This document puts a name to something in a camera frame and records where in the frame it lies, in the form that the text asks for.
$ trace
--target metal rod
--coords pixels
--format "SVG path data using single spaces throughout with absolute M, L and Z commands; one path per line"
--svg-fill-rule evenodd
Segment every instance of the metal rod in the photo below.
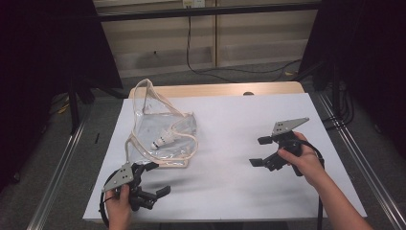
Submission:
M 319 94 L 319 99 L 326 110 L 326 113 L 330 116 L 334 116 L 332 110 L 332 103 L 329 100 L 327 95 Z M 346 144 L 353 160 L 355 161 L 358 169 L 364 175 L 365 180 L 370 185 L 373 194 L 381 205 L 383 211 L 387 215 L 389 221 L 392 223 L 392 226 L 396 230 L 406 229 L 406 219 L 403 217 L 402 212 L 397 206 L 396 202 L 389 194 L 388 190 L 382 184 L 380 179 L 377 177 L 372 166 L 365 157 L 364 152 L 358 147 L 355 140 L 353 139 L 350 131 L 340 120 L 333 119 L 334 125 L 337 127 L 337 131 Z
M 318 10 L 322 2 L 308 3 L 289 3 L 289 4 L 268 4 L 257 6 L 237 6 L 237 7 L 211 7 L 211 8 L 193 8 L 193 9 L 176 9 L 165 11 L 139 11 L 139 12 L 120 12 L 120 13 L 100 13 L 98 15 L 75 15 L 69 17 L 60 17 L 56 20 L 67 20 L 70 22 L 106 22 L 106 21 L 125 21 L 140 20 L 153 18 L 170 18 L 170 17 L 188 17 L 188 16 L 205 16 L 219 14 L 238 14 L 254 12 L 294 12 L 294 11 L 311 11 Z
M 46 219 L 56 200 L 57 191 L 59 190 L 59 187 L 62 183 L 63 176 L 65 175 L 69 167 L 69 162 L 71 161 L 71 158 L 75 153 L 75 149 L 80 140 L 84 125 L 90 116 L 91 108 L 92 104 L 87 105 L 84 108 L 82 120 L 80 121 L 76 132 L 71 135 L 65 151 L 63 152 L 62 157 L 59 161 L 59 164 L 56 167 L 54 175 L 45 191 L 45 194 L 36 207 L 35 213 L 27 227 L 27 230 L 41 230 L 45 226 Z

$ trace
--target wire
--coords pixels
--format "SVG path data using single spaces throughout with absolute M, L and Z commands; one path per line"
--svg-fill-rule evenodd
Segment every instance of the wire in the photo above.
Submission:
M 304 140 L 289 140 L 286 142 L 287 143 L 298 143 L 300 145 L 305 145 L 307 147 L 310 147 L 311 149 L 314 150 L 314 152 L 316 152 L 317 158 L 319 158 L 320 164 L 322 164 L 323 169 L 325 168 L 325 159 L 323 158 L 323 155 L 313 145 L 311 145 L 310 143 L 308 143 L 307 141 L 304 141 Z M 319 209 L 317 211 L 317 230 L 321 230 L 323 227 L 323 202 L 320 199 L 320 196 L 319 196 L 318 208 Z
M 115 196 L 111 196 L 111 197 L 105 199 L 103 203 L 107 202 L 109 199 L 112 199 L 112 198 L 116 198 L 116 197 L 115 197 Z
M 111 178 L 113 178 L 113 176 L 114 176 L 116 173 L 117 173 L 117 171 L 114 171 L 113 173 L 111 173 L 111 174 L 108 176 L 107 180 L 106 180 L 105 183 L 104 183 L 104 186 L 107 184 L 107 182 L 108 182 Z M 99 203 L 99 212 L 101 213 L 101 219 L 102 219 L 102 221 L 104 222 L 104 224 L 105 224 L 105 226 L 106 226 L 107 228 L 108 228 L 108 225 L 109 225 L 109 221 L 108 221 L 107 214 L 105 213 L 104 203 L 105 203 L 105 201 L 107 201 L 107 200 L 110 199 L 110 198 L 104 199 L 104 192 L 101 192 L 101 202 Z
M 340 102 L 340 114 L 334 114 L 331 117 L 325 118 L 322 120 L 323 123 L 325 122 L 333 122 L 334 120 L 339 120 L 338 125 L 334 126 L 327 126 L 326 130 L 333 130 L 337 127 L 345 127 L 349 125 L 354 118 L 354 104 L 352 95 L 350 94 L 349 90 L 346 88 L 340 89 L 341 93 L 341 102 Z
M 294 63 L 302 61 L 301 59 L 296 59 L 296 60 L 293 60 L 291 62 L 286 63 L 283 67 L 280 67 L 280 68 L 277 68 L 277 69 L 272 69 L 272 70 L 266 70 L 266 71 L 249 71 L 249 70 L 242 70 L 242 69 L 235 69 L 235 68 L 212 68 L 212 69 L 207 69 L 207 70 L 194 70 L 191 67 L 190 54 L 189 54 L 190 49 L 191 49 L 191 40 L 192 40 L 192 18 L 189 16 L 188 46 L 187 46 L 187 49 L 186 49 L 186 61 L 187 61 L 189 69 L 192 72 L 194 72 L 195 74 L 197 74 L 197 75 L 211 76 L 211 77 L 218 78 L 218 79 L 228 81 L 228 82 L 232 82 L 232 83 L 237 83 L 237 82 L 234 81 L 234 80 L 228 80 L 228 79 L 222 78 L 222 77 L 220 77 L 218 75 L 209 74 L 208 72 L 211 72 L 211 71 L 237 71 L 237 72 L 249 73 L 249 74 L 269 74 L 269 73 L 281 71 L 281 73 L 278 75 L 277 78 L 271 80 L 271 81 L 277 81 L 282 77 L 284 70 L 288 66 L 290 66 L 290 65 L 292 65 Z

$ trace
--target clear plastic bag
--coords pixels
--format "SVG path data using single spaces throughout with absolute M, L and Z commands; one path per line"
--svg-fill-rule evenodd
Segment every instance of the clear plastic bag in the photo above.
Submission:
M 155 162 L 161 167 L 187 167 L 196 153 L 196 120 L 157 94 L 150 80 L 133 91 L 134 128 L 125 142 L 128 162 Z

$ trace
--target white table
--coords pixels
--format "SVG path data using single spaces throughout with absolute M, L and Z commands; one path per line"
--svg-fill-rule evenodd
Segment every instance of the white table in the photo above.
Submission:
M 253 168 L 249 162 L 250 158 L 264 158 L 276 151 L 276 144 L 260 146 L 257 141 L 261 136 L 270 135 L 276 122 L 303 117 L 308 117 L 309 122 L 295 130 L 302 132 L 319 149 L 326 159 L 327 172 L 357 211 L 366 216 L 307 94 L 259 95 L 254 86 L 264 83 L 247 84 L 246 88 L 240 84 L 227 85 L 222 92 L 242 86 L 237 95 L 250 91 L 257 96 L 169 98 L 179 110 L 194 112 L 199 150 L 186 169 L 157 169 L 143 174 L 143 190 L 155 192 L 170 185 L 171 193 L 159 199 L 152 210 L 142 208 L 133 213 L 134 220 L 213 222 L 316 218 L 318 195 L 303 177 L 296 176 L 287 166 L 269 172 L 265 168 Z M 158 87 L 156 90 L 167 96 Z M 84 219 L 101 221 L 98 212 L 101 188 L 107 176 L 125 161 L 124 142 L 132 129 L 132 116 L 131 101 L 125 101 Z

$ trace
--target cable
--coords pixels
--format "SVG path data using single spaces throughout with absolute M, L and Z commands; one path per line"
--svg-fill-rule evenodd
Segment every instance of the cable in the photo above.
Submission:
M 109 199 L 112 199 L 112 198 L 115 198 L 115 196 L 111 196 L 111 197 L 105 199 L 103 203 L 107 202 Z
M 117 171 L 114 171 L 113 173 L 110 174 L 110 176 L 108 176 L 107 180 L 104 183 L 104 186 L 107 184 L 107 182 L 117 173 Z M 110 198 L 104 199 L 104 193 L 101 192 L 101 202 L 99 204 L 99 212 L 101 213 L 101 219 L 104 222 L 104 225 L 108 228 L 109 225 L 109 221 L 108 221 L 108 217 L 107 214 L 105 213 L 105 208 L 104 208 L 104 203 L 113 198 L 114 196 L 111 196 Z
M 349 125 L 354 118 L 354 104 L 353 104 L 353 99 L 352 95 L 350 94 L 349 90 L 346 88 L 340 89 L 341 95 L 341 106 L 340 106 L 340 114 L 334 114 L 331 117 L 325 118 L 322 120 L 323 123 L 325 122 L 333 122 L 334 120 L 340 120 L 341 123 L 338 125 L 334 126 L 328 126 L 326 127 L 326 130 L 333 130 L 337 127 L 344 127 Z
M 298 75 L 297 77 L 295 77 L 293 79 L 293 81 L 302 81 L 305 78 L 307 78 L 308 76 L 310 76 L 313 72 L 318 71 L 319 69 L 321 69 L 322 67 L 324 67 L 326 65 L 326 62 L 321 60 L 315 64 L 313 64 L 312 66 L 308 67 L 306 70 L 304 70 L 300 75 Z
M 291 62 L 286 63 L 283 67 L 273 69 L 273 70 L 267 70 L 267 71 L 249 71 L 249 70 L 241 70 L 241 69 L 235 69 L 235 68 L 212 68 L 212 69 L 207 69 L 207 70 L 194 70 L 191 67 L 190 59 L 189 59 L 189 57 L 190 57 L 189 52 L 190 52 L 190 48 L 191 48 L 191 39 L 192 39 L 192 18 L 189 17 L 188 46 L 187 46 L 187 49 L 186 49 L 186 61 L 187 61 L 189 69 L 192 72 L 194 72 L 195 74 L 197 74 L 197 75 L 211 76 L 211 77 L 218 78 L 218 79 L 228 81 L 228 82 L 232 82 L 232 83 L 237 83 L 237 82 L 234 81 L 234 80 L 228 80 L 228 79 L 222 78 L 222 77 L 220 77 L 218 75 L 208 74 L 208 72 L 211 72 L 211 71 L 238 71 L 238 72 L 249 73 L 249 74 L 269 74 L 269 73 L 281 71 L 281 73 L 278 75 L 277 78 L 271 80 L 271 81 L 277 81 L 282 77 L 282 74 L 283 74 L 284 70 L 288 66 L 290 66 L 290 65 L 292 65 L 294 63 L 302 61 L 301 59 L 296 59 L 296 60 L 293 60 Z
M 298 143 L 300 145 L 305 145 L 307 147 L 310 147 L 312 150 L 314 150 L 314 152 L 316 152 L 317 158 L 319 158 L 319 161 L 322 164 L 323 169 L 325 168 L 325 159 L 323 158 L 323 155 L 313 145 L 311 145 L 310 143 L 308 143 L 307 141 L 304 141 L 304 140 L 289 140 L 286 142 L 287 143 Z M 322 227 L 323 227 L 323 202 L 319 196 L 319 207 L 318 207 L 318 212 L 317 212 L 317 229 L 322 230 Z

